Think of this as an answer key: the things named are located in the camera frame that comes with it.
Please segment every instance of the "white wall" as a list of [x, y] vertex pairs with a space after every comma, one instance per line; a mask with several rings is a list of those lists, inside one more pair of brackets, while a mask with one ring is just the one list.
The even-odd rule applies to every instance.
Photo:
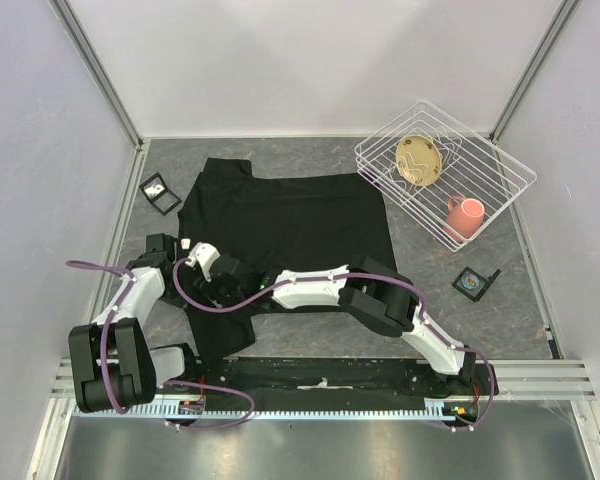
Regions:
[[133, 158], [50, 5], [0, 0], [0, 480], [24, 478]]
[[493, 128], [560, 0], [71, 0], [145, 136]]
[[560, 343], [600, 400], [600, 0], [582, 2], [503, 147], [538, 173], [519, 205]]

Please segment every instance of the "pink mug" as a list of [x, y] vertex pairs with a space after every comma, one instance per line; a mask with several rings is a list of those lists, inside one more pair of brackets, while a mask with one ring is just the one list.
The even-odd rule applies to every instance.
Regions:
[[[444, 231], [456, 242], [470, 239], [482, 225], [484, 205], [475, 198], [451, 197], [448, 206], [450, 213]], [[464, 238], [460, 238], [452, 229]]]

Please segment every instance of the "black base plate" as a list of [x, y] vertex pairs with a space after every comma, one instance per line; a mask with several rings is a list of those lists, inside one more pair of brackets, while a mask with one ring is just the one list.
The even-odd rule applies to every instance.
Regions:
[[[259, 411], [419, 410], [425, 397], [474, 394], [473, 385], [452, 378], [445, 382], [415, 359], [241, 357], [198, 367], [205, 383], [249, 393]], [[298, 388], [325, 379], [329, 387], [346, 388]], [[486, 395], [489, 379], [484, 365], [476, 365], [473, 381]], [[208, 411], [243, 410], [245, 403], [234, 395], [207, 391]]]

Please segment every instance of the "white wire rack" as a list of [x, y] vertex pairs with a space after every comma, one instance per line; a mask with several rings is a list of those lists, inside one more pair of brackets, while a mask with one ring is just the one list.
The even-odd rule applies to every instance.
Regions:
[[[407, 182], [398, 171], [396, 149], [407, 135], [428, 137], [442, 157], [442, 172], [427, 187]], [[355, 152], [360, 175], [454, 252], [480, 235], [536, 180], [533, 170], [426, 101], [356, 145]], [[445, 223], [452, 196], [475, 198], [485, 207], [483, 223], [470, 238]]]

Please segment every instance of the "gray speckled mat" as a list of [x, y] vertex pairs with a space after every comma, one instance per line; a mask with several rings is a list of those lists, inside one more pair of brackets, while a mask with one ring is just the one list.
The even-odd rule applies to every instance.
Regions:
[[[183, 200], [208, 157], [246, 158], [261, 178], [308, 177], [355, 171], [356, 138], [153, 140], [142, 178], [160, 172]], [[387, 218], [399, 271], [428, 293], [429, 313], [453, 337], [490, 358], [550, 358], [529, 275], [509, 212], [457, 253], [447, 250], [392, 202]], [[178, 217], [158, 213], [137, 193], [120, 264], [144, 252], [150, 233], [177, 235]], [[451, 283], [465, 266], [483, 276], [502, 273], [473, 303]], [[241, 355], [412, 357], [403, 340], [381, 337], [347, 314], [260, 315], [256, 343]], [[183, 311], [158, 302], [144, 327], [151, 347], [193, 336]]]

